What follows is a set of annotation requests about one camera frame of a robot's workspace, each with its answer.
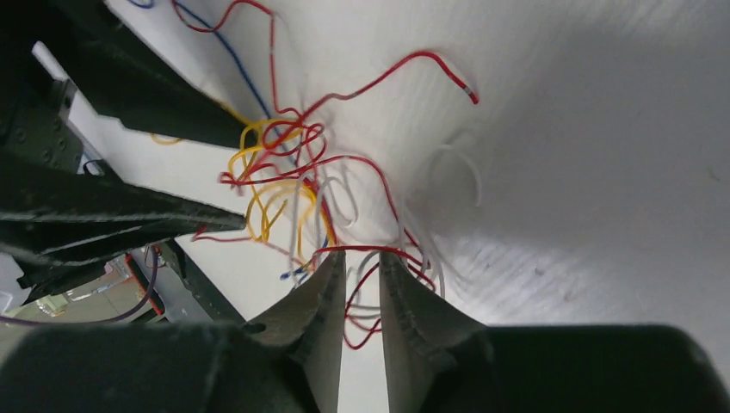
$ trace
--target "black plastic part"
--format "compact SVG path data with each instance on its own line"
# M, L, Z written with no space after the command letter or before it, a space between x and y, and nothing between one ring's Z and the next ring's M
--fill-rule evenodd
M23 76L0 76L0 83L21 85L14 95L8 93L7 87L0 91L0 101L6 101L5 116L0 120L4 124L0 146L28 162L76 172L84 147L66 125L76 86L54 80L29 54L9 55L7 45L0 45L0 55L11 60L30 57Z
M25 3L31 7L38 2ZM97 113L118 118L130 129L239 147L246 125L190 86L103 0L40 4L45 8L31 13L40 26L39 40ZM40 16L45 17L43 22L37 22ZM255 133L246 137L247 145L256 142Z
M21 288L32 287L25 303L47 295L58 295L91 282L106 273L105 262L91 262L80 267L48 267L18 262L23 277L17 280Z
M36 265L106 262L205 226L244 228L244 217L97 176L25 163L0 152L0 250Z
M337 411L344 253L247 324L38 330L0 369L10 413ZM39 378L44 385L39 398Z
M213 321L237 324L245 322L236 307L206 277L195 261L185 254L175 240L160 243L158 246L164 261L180 277L182 284L193 294L195 301Z
M664 326L490 328L505 411L730 411L710 359Z
M661 326L490 327L380 258L388 401L403 412L730 412L707 355Z

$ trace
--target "yellow wire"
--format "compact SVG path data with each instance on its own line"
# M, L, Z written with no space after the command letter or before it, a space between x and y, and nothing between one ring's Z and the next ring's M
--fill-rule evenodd
M241 160L241 163L244 166L244 171L239 176L239 178L240 178L240 177L246 176L248 174L249 169L253 166L254 161L256 160L257 153L259 151L262 151L265 149L263 147L263 145L261 144L261 140L262 140L261 134L263 132L263 129L266 126L268 126L274 122L292 121L292 120L278 118L278 119L267 119L267 120L260 120L258 122L252 122L249 119L245 118L243 115L236 112L232 107L228 106L224 102L219 102L219 105L225 111L227 111L229 114L231 114L233 117L235 117L238 121L247 125L246 128L241 132L240 151L238 151L236 154L234 154L231 157L231 159L228 161L228 172L231 174L231 176L235 176L234 175L235 174L234 173L235 163L239 159ZM246 138L246 135L251 131L254 131L257 135L257 145L246 148L245 147L245 138ZM298 127L296 129L294 129L282 142L288 142L289 140L295 139L297 136L300 136L303 131L304 131L304 129L302 127ZM251 159L246 160L246 155L248 155L248 154L251 155ZM261 235L260 236L258 236L258 237L256 236L256 233L253 231L251 222L246 223L246 227L249 230L252 240L259 242L259 243L269 241L269 234L271 232L271 227L273 227L274 223L281 217L281 214L283 213L284 209L287 207L288 201L285 200L282 202L281 207L276 211L276 213L274 214L274 217L272 219L269 219L269 208L276 200L280 199L282 196L293 194L295 185L296 185L296 182L292 182L292 181L273 182L273 183L270 183L270 184L264 186L263 188L261 188L260 191L256 190L256 187L254 185L251 185L251 192L253 193L253 198L249 202L248 208L246 210L246 219L251 219L251 213L253 211L254 205L257 205L259 207L259 210L261 211L261 225L260 225ZM261 201L262 195L266 194L267 192L269 192L275 188L284 188L287 186L290 186L291 188L282 190L279 193L272 195L269 198L269 200L266 202L266 205L264 205L262 203L262 201ZM305 259L302 254L302 232L303 232L303 227L304 227L304 224L306 223L306 220L309 219L309 217L314 212L314 208L317 206L317 195L309 187L305 186L303 188L305 189L305 191L304 191L305 197L307 197L307 199L310 201L310 206L305 210L304 214L301 215L301 217L299 218L299 222L297 224L297 226L298 226L298 228L297 228L297 254L299 255L300 259L303 262L306 262L307 259ZM323 221L325 222L326 236L329 241L329 244L335 245L335 237L334 237L334 232L332 230L331 223L327 219L327 216L324 211L320 211L320 213L322 215Z
M240 141L241 150L238 151L238 152L236 152L236 154L233 155L233 157L231 157L231 159L228 161L228 173L231 174L231 176L235 176L235 173L233 172L233 170L234 170L234 165L235 165L236 161L238 161L239 159L243 160L245 158L245 156L247 154L249 154L249 153L256 153L256 152L259 152L259 151L262 151L263 149L265 149L263 147L263 145L261 145L261 143L260 143L261 142L261 133L263 132L263 129L264 129L265 126L267 126L269 124L272 124L274 122L278 122L278 121L291 121L291 120L288 120L288 119L267 119L267 120L261 120L261 121L258 121L258 122L250 123L244 129L244 131L241 132L241 141ZM256 134L257 134L257 141L259 142L259 144L258 145L251 146L249 148L246 148L245 147L245 137L246 137L246 134L248 134L248 132L250 132L250 131L255 131L256 132ZM289 140L292 140L292 139L296 138L297 136L299 136L302 133L302 131L303 131L303 129L301 127L298 127L296 129L294 129L294 131L291 132L283 140L283 142L288 142ZM238 178L240 179L244 175L245 175L245 172L243 174L241 174L240 176L238 176Z
M154 142L158 145L164 145L164 146L179 144L180 142L183 141L182 138L173 138L172 140L164 140L164 139L161 139L156 133L150 133L150 138L152 138L152 142Z

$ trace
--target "blue wire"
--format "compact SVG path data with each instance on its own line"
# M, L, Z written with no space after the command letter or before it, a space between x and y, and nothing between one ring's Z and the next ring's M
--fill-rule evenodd
M155 6L155 0L150 0L149 4L140 4L137 3L135 0L127 0L129 3L141 8L141 9L151 9ZM205 28L213 28L213 26L209 25L206 21L204 21L200 16L198 16L193 10L188 9L184 4L181 4L179 2L176 3L177 7L180 8L180 10L184 11L185 14L189 15L193 18L198 24L202 25ZM225 37L223 37L222 34L218 33L218 30L215 30L212 32L213 35L220 41L220 44L223 45L223 47L226 49L228 54L231 55L231 58L233 58L233 61L236 63L236 66L238 67L238 72L241 74L241 77L244 79L246 84L248 85L249 89L251 89L251 92L253 92L254 97L256 97L256 101L258 102L258 106L261 107L263 110L263 113L266 114L266 117L269 119L272 119L271 112L266 108L266 103L263 102L263 98L261 97L261 94L258 93L258 89L256 89L256 86L254 86L253 81L249 77L248 72L246 72L246 69L244 68L244 64L241 62L241 59L236 54L236 51L233 50L233 47L231 44L226 40ZM279 130L277 128L274 128L274 132L276 132L276 135L281 137L281 134L279 133ZM284 151L288 151L288 148L285 144L281 144L281 147L284 148ZM289 161L291 161L292 164L296 165L296 162L294 161L294 157L289 155Z
M148 4L137 3L134 0L127 0L132 6L137 6L140 9L151 9L155 7L155 0L150 0Z
M155 0L150 0L149 4L137 3L135 0L127 0L127 1L130 4L137 6L141 9L151 9L151 8L155 7ZM202 26L204 26L206 28L213 27L213 26L207 24L206 21L204 21L202 18L200 18L198 15L196 15L191 9L188 9L187 7L185 7L185 5L177 2L177 7L179 7L180 10L184 11L187 15L192 17L193 20L197 21L198 24L201 24ZM213 31L212 33L220 41L220 44L223 45L223 47L228 51L228 54L231 55L231 57L233 58L233 61L236 63L236 66L238 67L238 72L241 74L241 77L244 78L244 81L248 85L249 89L251 89L251 92L253 92L253 95L256 97L258 105L261 106L261 109L263 110L264 114L266 114L266 116L269 119L271 119L271 113L266 108L266 104L263 102L263 98L261 97L261 95L259 95L258 90L256 89L256 86L253 85L253 81L251 81L251 78L249 77L248 73L246 72L246 69L244 68L244 64L241 63L241 59L236 54L236 51L233 50L233 47L231 47L231 44L228 43L226 38L223 37L222 34L218 33L217 30ZM279 133L278 130L275 129L275 132L277 135L281 136L281 134ZM284 150L287 149L287 147L284 144L281 144L281 146L284 148ZM292 163L296 164L294 162L294 158L291 155L289 156L289 160L291 160ZM327 242L327 240L325 240L325 243L322 244L322 248L325 248L327 245L329 245L329 243ZM302 277L300 278L300 282L303 281L309 275L309 273L307 273L305 267L303 267L303 266L297 268L294 271L294 276L296 276L297 274L303 274ZM287 278L289 278L289 273L284 273L279 278L282 280L286 280Z

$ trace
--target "red wire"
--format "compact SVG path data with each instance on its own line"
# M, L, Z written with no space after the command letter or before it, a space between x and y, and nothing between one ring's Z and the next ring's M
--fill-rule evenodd
M199 28L197 26L193 26L192 24L188 23L187 20L185 20L185 17L183 16L183 13L180 12L180 7L177 5L177 0L171 0L172 1L172 9L175 10L175 13L177 14L177 17L180 18L180 21L185 23L185 26L188 26L192 30L198 32L198 33L212 33L217 31L218 29L222 28L224 24L226 24L226 20L228 20L228 17L231 15L231 11L233 11L233 8L236 7L238 4L249 4L262 12L266 13L267 15L270 15L272 20L274 18L274 13L267 9L266 7L262 6L260 3L251 1L251 0L235 0L231 4L228 5L228 8L225 12L223 12L223 17L220 18L220 21L218 24L211 28Z
M249 4L253 7L261 10L263 13L265 13L266 15L268 15L270 17L270 21L269 21L269 71L270 71L270 76L271 76L271 92L272 92L273 101L274 101L274 108L278 114L292 113L292 114L296 115L296 120L272 122L271 124L269 124L266 127L266 129L264 130L262 137L261 137L261 145L263 146L263 148L265 150L264 154L262 154L262 156L260 156L256 160L256 162L253 165L251 165L251 168L249 168L249 172L246 174L246 176L242 176L241 179L237 179L236 177L232 176L231 174L229 174L227 172L220 174L219 182L223 183L223 184L231 185L231 187L236 188L240 194L243 194L243 186L245 186L245 185L276 182L276 181L280 181L283 179L299 179L301 177L301 174L306 173L308 170L312 170L312 172L314 174L314 180L307 178L304 180L304 184L309 189L311 189L314 194L316 194L319 191L318 167L325 165L327 163L330 163L330 162L337 161L337 160L350 159L350 160L355 160L355 161L358 161L361 163L365 163L375 170L375 172L378 174L378 176L383 184L383 188L385 189L387 201L391 208L391 211L393 212L393 216L396 220L399 220L399 216L396 211L395 203L393 201L393 197L391 195L390 188L387 184L387 179L386 179L383 171L378 167L378 165L375 164L372 160L367 159L366 157L358 157L358 156L335 156L335 157L330 157L327 159L322 159L322 157L325 154L326 146L327 146L326 140L322 136L322 132L324 131L325 127L319 123L315 123L314 125L304 125L305 120L307 118L309 118L315 111L317 111L319 108L321 108L329 100L335 99L335 100L345 102L345 101L354 99L355 97L358 97L359 95L369 91L370 89L375 87L377 84L383 82L387 77L392 75L395 71L397 71L398 69L400 69L401 67L406 65L411 60L417 59L417 58L427 58L427 59L431 59L431 60L435 61L439 65L441 70L444 72L444 74L454 84L456 84L459 88L464 90L464 92L469 96L469 99L471 99L473 104L479 103L479 97L477 96L477 94L473 90L471 90L463 80L461 80L459 77L457 77L449 69L449 67L446 65L446 63L443 61L443 59L441 59L441 57L439 57L438 55L436 55L433 52L422 50L422 51L413 52L413 53L405 56L398 63L391 66L387 71L383 72L375 80L371 81L370 83L366 84L365 86L361 87L360 89L358 89L348 95L341 95L338 93L329 93L327 95L322 96L312 106L310 106L307 110L305 110L303 114L300 114L300 112L298 110L296 110L295 108L291 108L291 107L290 108L281 108L279 105L278 89L277 89L277 85L276 85L276 68L275 68L275 53L274 53L274 51L275 51L275 13L273 11L271 11L270 9L262 6L260 3L255 2L253 0L235 0L231 4L228 5L228 7L226 8L220 21L215 26L213 26L212 28L199 28L197 26L193 26L193 25L189 24L185 20L185 18L183 17L183 14L181 13L179 5L177 4L177 0L171 0L171 2L172 2L173 10L175 10L175 12L176 12L177 16L180 18L180 20L187 27L193 29L196 32L200 32L200 33L212 33L214 31L222 28L223 25L226 23L227 19L229 18L230 14L232 13L233 8L238 4ZM268 136L268 133L271 130L274 130L279 125L285 125L288 128L284 133L279 134L279 136L275 140L273 140L272 142L268 142L266 139L266 136ZM278 147L281 143L283 143L284 139L286 139L287 136L289 136L289 134L291 134L295 129L300 128L300 127L303 129L303 131L301 132L303 139L300 141L300 143L290 151L276 152L275 148ZM313 152L312 152L312 148L311 148L311 143L314 140L319 139L319 138L322 138L322 149L317 156L314 156ZM307 151L307 155L309 156L309 162L304 166L299 166L302 149L305 149ZM268 157L271 157L271 156L285 157L285 156L290 156L294 153L296 153L296 160L294 161L295 168L293 170L290 170L285 173L281 173L275 164L264 162ZM274 170L277 174L277 177L256 180L256 181L251 180L251 176L253 173L255 173L259 170L265 169L265 168L269 168L269 167L274 168ZM330 228L331 228L332 234L334 235L335 234L334 226L331 223L331 221L332 221L331 211L329 209L329 206L327 205L326 200L323 200L323 202L322 202L322 210L323 210L323 213L325 214L325 216L327 217L328 221L330 222ZM196 233L193 236L193 241L209 239L209 240L214 240L217 242L230 243L230 242L240 242L240 241L251 240L249 237L223 239L223 238L216 238L216 237L210 237L210 236L203 236L203 235L201 235L203 231L204 231L204 228L201 228L201 230L198 231L198 233ZM411 242L411 244L413 244L414 246L418 246L415 239L413 238L413 236L411 235L411 233L408 230L405 230L405 234L409 238L409 241ZM275 246L273 244L269 244L269 243L264 243L264 244L274 250L277 250L278 252L281 252L282 254L288 255L288 252L285 251L284 249L281 249L280 247L277 247L277 246ZM408 259L412 262L415 262L417 265L421 265L421 262L419 262L418 260L416 260L415 258L413 258L412 256L410 256L409 254L405 253L402 250L392 248L392 247L383 247L383 246L376 246L376 245L335 245L335 246L330 246L330 247L319 249L315 252L315 254L321 254L323 252L334 251L334 250L388 251L388 252L393 252L395 254L398 254L399 256L404 256L406 259ZM360 324L359 322L357 322L354 318L349 317L349 315L347 315L353 298L360 291L365 280L368 279L368 277L375 271L376 268L377 268L377 264L374 267L372 267L365 274L365 276L363 276L363 278L360 280L360 282L356 286L355 291L353 291L353 294L350 296L350 300L348 301L348 304L347 304L345 317L348 318L350 320L350 322L355 325L355 327L357 327L361 330L366 330L368 332L368 334L365 336L363 341L360 342L359 344L355 344L355 345L352 344L352 342L350 342L350 339L347 337L347 335L345 335L345 337L344 337L345 342L347 343L347 345L350 348L353 348L355 350L364 346L373 334L382 331L382 329L379 329L379 326L381 323L381 321L379 319L374 323L374 325L372 327L368 328L368 327ZM416 269L410 263L408 264L408 268L414 274L416 274L416 276L420 280L424 280L429 285L429 287L431 288L432 291L436 290L436 285L434 284L434 282L431 279L429 279L427 276L425 276L423 273L421 273L421 271Z
M150 246L148 245L148 246L147 246L147 247L145 248L145 267L147 267L147 268L149 268L149 269L160 269L160 268L164 267L164 266L165 266L166 264L164 264L164 265L159 265L159 264L158 264L158 265L157 265L156 267L152 267L152 266L150 266L150 264L148 264L148 263L147 263L147 256L149 256L149 255L150 255L150 250L154 250L154 253L155 253L155 254L157 254L158 256L160 255L160 254L159 254L159 248L157 247L157 245L153 245L152 247L150 247Z
M274 50L274 43L273 43L273 41L274 41L274 35L273 35L273 33L274 33L274 30L273 30L274 24L273 24L273 22L272 22L271 27L272 27L272 30L271 30L272 35L270 36L271 37L271 43L270 43L270 52L269 52L269 54L271 56L270 62L271 62L271 74L272 74L272 78L271 78L272 90L275 92L276 91L276 86L275 86L275 76L274 76L275 69L274 69L274 54L273 54L273 50ZM375 85L377 85L378 83L380 83L383 80L385 80L387 77L389 77L390 75L392 75L395 71L397 71L398 69L400 69L401 67L403 67L406 63L408 63L409 61L411 61L413 59L416 59L416 58L428 58L428 59L434 60L439 65L439 67L441 67L442 71L446 74L446 76L449 79L451 79L451 81L454 82L457 86L459 86L462 90L464 90L465 93L467 93L467 95L469 96L469 98L471 99L471 101L472 101L473 104L476 105L476 104L479 103L479 96L477 96L477 94L473 90L471 90L463 80L461 80L460 78L458 78L449 69L449 67L446 66L446 63L443 61L443 59L441 59L441 57L439 57L437 54L435 54L433 52L421 50L421 51L413 52L413 53L409 54L408 56L405 56L398 63L396 63L395 65L391 66L390 69L388 69L387 71L385 71L383 74L381 74L375 80L373 80L372 82L366 84L362 88L360 88L360 89L358 89L358 90L356 90L356 91L354 91L354 92L352 92L352 93L350 93L348 95L341 95L339 93L328 93L327 95L322 96L311 107L309 107L309 109L307 109L306 111L304 111L304 113L297 118L296 122L294 122L281 136L279 136L279 138L276 141L274 141L273 144L268 144L267 142L265 142L265 140L262 141L263 147L264 148L267 148L267 149L272 149L272 148L275 148L275 147L281 145L281 142L283 142L283 140L294 129L296 129L297 127L302 127L302 125L304 123L304 120L306 118L308 118L312 113L314 113L317 109L319 109L322 105L324 105L325 103L327 103L327 101L329 101L330 99L337 99L339 101L348 101L350 99L354 99L355 97L358 97L359 95L362 95L363 93L365 93L368 90L372 89ZM257 163L263 163L263 161L266 159L266 157L268 157L268 153L264 153L263 156L260 157L257 160L256 163L254 163L253 169L256 168L256 164Z
M201 227L201 229L198 230L198 232L196 232L195 235L193 235L193 237L190 239L190 241L196 242L196 241L208 240L208 241L214 241L216 243L242 243L244 241L251 241L251 239L252 239L251 237L218 238L218 237L211 237L208 235L202 235L202 233L205 231L205 229L206 229L205 226ZM283 254L284 256L289 256L289 251L283 249L282 247L280 247L278 245L274 245L267 241L261 241L261 240L258 240L257 243L260 243L266 247L269 247L270 249L272 249L280 254ZM299 259L293 258L292 261L294 261L295 263L297 263L300 266L304 265L304 262L300 261Z
M385 177L385 173L378 167L377 164L375 164L375 162L373 162L372 160L370 160L366 157L359 157L356 155L337 155L335 157L329 157L329 158L323 159L321 161L319 160L319 158L320 157L317 156L316 157L316 159L318 159L317 161L315 161L313 163L309 163L309 164L302 166L300 168L297 168L295 170L290 170L289 172L284 172L284 173L280 174L279 176L276 176L273 178L266 178L266 179L257 180L257 181L239 181L239 180L236 180L235 178L233 178L232 176L230 176L230 174L228 174L228 176L231 178L230 181L226 181L226 182L221 181L221 183L230 183L231 185L253 185L253 184L260 184L260 183L276 182L276 181L281 181L283 179L289 179L288 178L289 175L303 173L303 172L310 170L311 168L316 168L320 165L325 165L325 164L335 162L338 160L342 160L342 159L350 159L350 160L358 161L361 163L365 163L375 170L375 172L378 174L378 177L380 178L380 181L383 184L383 188L385 189L386 198L388 201L388 205L390 206L391 212L393 212L393 216L396 220L399 219L398 212L396 211L396 208L395 208L395 202L393 201L393 196L391 195L391 192L390 192L390 186L388 185L387 179ZM416 243L416 240L413 238L413 236L411 235L411 233L408 230L405 231L405 234L408 237L408 240L413 245L418 246L418 243Z

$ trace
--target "background floor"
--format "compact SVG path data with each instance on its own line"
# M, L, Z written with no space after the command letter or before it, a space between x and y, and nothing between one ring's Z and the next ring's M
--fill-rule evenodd
M111 2L192 84L256 118L260 110L212 36ZM449 300L493 324L665 323L730 378L730 3L724 0L266 2L281 20L285 104L349 92L419 49L443 54L482 98L473 107L427 61L325 121L341 151L375 159L468 283ZM210 21L225 0L186 2ZM240 7L222 33L270 104L268 21ZM232 151L154 145L74 104L72 121L128 182L241 211L217 185ZM442 143L479 164L473 177ZM394 233L373 174L357 174L362 237ZM272 240L286 244L286 231ZM183 247L249 318L289 289L275 253L251 244ZM370 286L371 293L376 286ZM343 353L342 411L385 411L382 350Z
M82 291L90 292L94 288L104 284L106 283L100 284L98 281L92 281L88 291L84 290L84 286L81 286L77 290L79 295L81 295ZM141 293L139 285L130 279L109 290L91 295L86 299L69 302L65 311L56 317L48 316L35 303L25 305L13 317L43 323L82 323L103 320L127 312L139 303L141 298L140 294L143 293ZM150 305L146 304L135 315L131 316L130 319L134 319L150 309ZM5 360L5 357L13 351L20 340L31 330L29 327L0 323L0 362Z

